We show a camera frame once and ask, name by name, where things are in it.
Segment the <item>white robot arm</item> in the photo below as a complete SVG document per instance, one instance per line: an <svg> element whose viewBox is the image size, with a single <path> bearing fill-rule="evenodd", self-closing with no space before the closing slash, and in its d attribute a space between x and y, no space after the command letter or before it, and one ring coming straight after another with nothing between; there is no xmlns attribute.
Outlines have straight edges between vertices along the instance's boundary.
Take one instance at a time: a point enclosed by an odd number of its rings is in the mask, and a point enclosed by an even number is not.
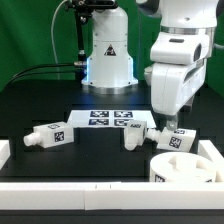
<svg viewBox="0 0 224 224"><path fill-rule="evenodd" d="M135 0L140 12L161 20L145 70L153 110L166 117L170 130L178 112L203 85L212 55L217 17L224 0ZM93 13L93 51L83 84L99 93L135 84L127 52L127 15L121 8Z"/></svg>

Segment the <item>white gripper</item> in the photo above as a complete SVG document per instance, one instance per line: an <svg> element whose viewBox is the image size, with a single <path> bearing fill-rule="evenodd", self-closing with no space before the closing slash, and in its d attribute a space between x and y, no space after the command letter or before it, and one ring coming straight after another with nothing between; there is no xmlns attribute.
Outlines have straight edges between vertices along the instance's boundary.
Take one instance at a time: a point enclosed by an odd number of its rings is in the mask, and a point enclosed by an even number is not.
<svg viewBox="0 0 224 224"><path fill-rule="evenodd" d="M151 87L151 105L156 113L167 115L166 127L176 128L176 115L205 81L207 60L191 65L154 63L144 71Z"/></svg>

